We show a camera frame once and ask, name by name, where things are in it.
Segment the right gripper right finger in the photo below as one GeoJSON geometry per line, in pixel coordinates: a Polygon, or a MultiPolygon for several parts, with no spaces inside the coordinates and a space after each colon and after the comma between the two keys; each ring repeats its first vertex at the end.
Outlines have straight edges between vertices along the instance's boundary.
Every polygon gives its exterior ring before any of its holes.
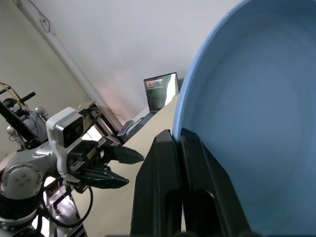
{"type": "Polygon", "coordinates": [[[187,230],[198,237],[251,237],[253,231],[225,169],[196,133],[183,128],[180,144],[188,183],[187,230]]]}

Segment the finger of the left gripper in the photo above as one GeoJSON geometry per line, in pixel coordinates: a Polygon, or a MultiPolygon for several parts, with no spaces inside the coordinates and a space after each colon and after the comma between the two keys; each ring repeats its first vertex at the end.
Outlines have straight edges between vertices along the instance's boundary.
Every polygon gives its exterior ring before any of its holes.
{"type": "Polygon", "coordinates": [[[129,183],[129,180],[112,172],[110,169],[83,169],[80,180],[86,186],[99,189],[119,189],[129,183]]]}
{"type": "Polygon", "coordinates": [[[135,164],[144,160],[144,157],[136,150],[124,146],[103,146],[102,151],[104,163],[116,160],[123,164],[135,164]]]}

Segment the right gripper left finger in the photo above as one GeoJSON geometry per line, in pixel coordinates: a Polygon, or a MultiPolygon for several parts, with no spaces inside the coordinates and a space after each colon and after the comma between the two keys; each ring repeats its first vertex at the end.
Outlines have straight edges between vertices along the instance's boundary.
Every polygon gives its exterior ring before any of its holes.
{"type": "Polygon", "coordinates": [[[172,237],[181,230],[182,197],[177,149],[169,130],[159,133],[135,180],[130,235],[172,237]]]}

